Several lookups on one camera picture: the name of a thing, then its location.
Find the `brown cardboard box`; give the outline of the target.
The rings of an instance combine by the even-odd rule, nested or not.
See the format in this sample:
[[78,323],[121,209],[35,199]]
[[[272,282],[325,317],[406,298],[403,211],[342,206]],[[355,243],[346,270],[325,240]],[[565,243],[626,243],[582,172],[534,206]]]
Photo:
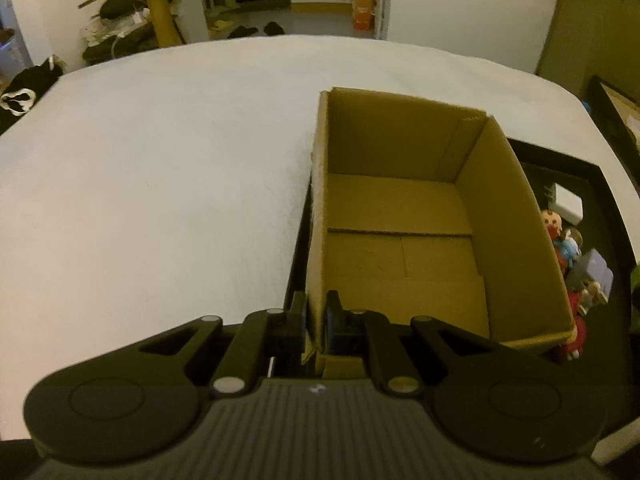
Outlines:
[[536,197],[484,110],[353,88],[321,93],[311,154],[308,356],[344,309],[437,318],[541,353],[574,330]]

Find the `red dress doll figurine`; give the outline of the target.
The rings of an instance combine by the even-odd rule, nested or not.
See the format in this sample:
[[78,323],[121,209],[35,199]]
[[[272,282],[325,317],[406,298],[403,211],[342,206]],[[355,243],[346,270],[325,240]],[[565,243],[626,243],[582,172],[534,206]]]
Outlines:
[[587,340],[586,316],[593,308],[608,303],[608,294],[598,282],[589,282],[578,292],[569,292],[570,312],[573,315],[573,331],[567,342],[561,347],[561,354],[565,361],[579,359],[584,352]]

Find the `blue white small figurine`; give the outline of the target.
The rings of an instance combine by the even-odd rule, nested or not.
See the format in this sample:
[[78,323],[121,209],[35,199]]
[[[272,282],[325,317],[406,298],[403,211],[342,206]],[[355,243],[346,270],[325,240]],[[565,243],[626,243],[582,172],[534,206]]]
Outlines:
[[558,250],[558,258],[561,269],[566,272],[582,256],[582,233],[574,226],[563,231],[556,240],[555,247]]

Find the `purple grey block toy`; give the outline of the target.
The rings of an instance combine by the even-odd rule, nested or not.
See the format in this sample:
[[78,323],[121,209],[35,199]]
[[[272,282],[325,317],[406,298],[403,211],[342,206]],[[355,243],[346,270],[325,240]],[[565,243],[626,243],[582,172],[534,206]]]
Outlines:
[[565,285],[569,292],[580,292],[592,282],[600,285],[600,291],[610,296],[614,274],[605,258],[596,248],[583,254],[570,268]]

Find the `brown hair doll figurine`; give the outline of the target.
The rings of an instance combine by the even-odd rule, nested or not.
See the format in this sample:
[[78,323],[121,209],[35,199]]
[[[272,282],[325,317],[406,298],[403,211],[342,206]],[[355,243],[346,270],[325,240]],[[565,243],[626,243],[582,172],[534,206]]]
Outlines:
[[550,240],[552,241],[556,258],[559,263],[564,261],[564,258],[561,254],[562,248],[562,218],[559,214],[551,209],[543,209],[540,212],[542,223],[544,224],[544,228],[547,230]]

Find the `black tray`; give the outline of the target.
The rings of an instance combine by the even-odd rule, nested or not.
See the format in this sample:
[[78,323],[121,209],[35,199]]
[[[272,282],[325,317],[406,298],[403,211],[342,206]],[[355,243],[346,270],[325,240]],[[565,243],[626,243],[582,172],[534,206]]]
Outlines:
[[[547,150],[533,144],[524,143],[508,139],[513,151],[520,162],[526,178],[532,188],[540,211],[550,209],[548,206],[549,191],[553,183],[559,183],[568,190],[577,194],[582,199],[582,209],[584,218],[578,226],[574,226],[582,233],[582,255],[589,249],[599,249],[605,258],[608,267],[614,274],[614,285],[622,286],[628,283],[632,264],[632,250],[628,238],[626,226],[624,225],[620,211],[618,210],[615,198],[605,181],[602,171],[590,162],[584,162],[567,154]],[[310,241],[310,180],[309,180],[309,232],[304,244],[306,255],[304,263],[305,282],[307,260]],[[563,231],[573,226],[570,222],[562,219]],[[568,269],[561,273],[565,280]],[[302,353],[302,362],[309,364],[313,370],[323,373],[324,370],[316,370],[314,359],[308,354],[310,341],[311,317],[308,298],[303,290],[307,301],[306,337],[305,348]],[[603,349],[614,341],[614,334],[606,328],[606,321],[603,315],[598,315],[592,324],[587,324],[587,340],[584,348]]]

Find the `white power adapter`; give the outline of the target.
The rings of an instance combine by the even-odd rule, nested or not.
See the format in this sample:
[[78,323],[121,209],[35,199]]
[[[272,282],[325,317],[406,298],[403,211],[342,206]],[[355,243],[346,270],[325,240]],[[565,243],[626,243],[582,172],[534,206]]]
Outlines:
[[559,183],[551,185],[548,206],[573,226],[578,226],[584,218],[582,199],[577,194],[564,188],[564,186],[559,185]]

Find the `black slipper left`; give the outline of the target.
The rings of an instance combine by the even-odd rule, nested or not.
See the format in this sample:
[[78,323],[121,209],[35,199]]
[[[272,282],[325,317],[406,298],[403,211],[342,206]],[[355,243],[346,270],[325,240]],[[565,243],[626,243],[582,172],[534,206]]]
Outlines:
[[235,29],[230,32],[228,38],[229,39],[240,39],[254,36],[258,33],[257,27],[245,27],[244,25],[240,25],[235,27]]

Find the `black slipper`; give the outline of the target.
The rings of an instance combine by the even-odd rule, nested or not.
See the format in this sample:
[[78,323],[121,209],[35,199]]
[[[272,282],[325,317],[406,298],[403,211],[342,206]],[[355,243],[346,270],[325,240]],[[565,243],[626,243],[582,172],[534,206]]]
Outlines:
[[240,39],[254,36],[258,33],[257,27],[245,27],[244,25],[240,25],[235,27],[235,29],[230,32],[228,38],[229,39]]
[[269,22],[264,26],[264,34],[268,37],[283,36],[285,30],[276,22]]

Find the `black slipper right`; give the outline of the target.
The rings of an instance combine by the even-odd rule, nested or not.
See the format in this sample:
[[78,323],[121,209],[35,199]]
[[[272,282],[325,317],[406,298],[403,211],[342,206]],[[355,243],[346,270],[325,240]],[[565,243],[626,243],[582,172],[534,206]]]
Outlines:
[[264,34],[268,37],[283,36],[285,30],[276,22],[269,22],[264,26]]

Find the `black white ghost mask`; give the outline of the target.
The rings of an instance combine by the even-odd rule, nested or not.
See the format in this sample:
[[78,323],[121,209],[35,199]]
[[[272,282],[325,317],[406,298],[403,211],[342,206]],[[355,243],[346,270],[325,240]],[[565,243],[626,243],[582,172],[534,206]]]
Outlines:
[[0,134],[25,116],[64,74],[64,63],[50,55],[17,74],[1,92]]

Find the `pile of clothes and papers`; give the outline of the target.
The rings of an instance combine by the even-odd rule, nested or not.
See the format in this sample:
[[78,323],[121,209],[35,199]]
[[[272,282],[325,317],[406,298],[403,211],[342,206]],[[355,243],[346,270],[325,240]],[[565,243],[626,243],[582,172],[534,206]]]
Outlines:
[[99,14],[80,30],[82,59],[96,65],[158,47],[146,0],[106,0]]

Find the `orange cardboard box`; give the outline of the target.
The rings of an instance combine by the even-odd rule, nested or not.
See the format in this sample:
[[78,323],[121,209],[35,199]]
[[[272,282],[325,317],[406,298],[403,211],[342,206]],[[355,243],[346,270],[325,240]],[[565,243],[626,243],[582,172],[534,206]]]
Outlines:
[[352,26],[356,30],[371,30],[374,22],[375,0],[352,0]]

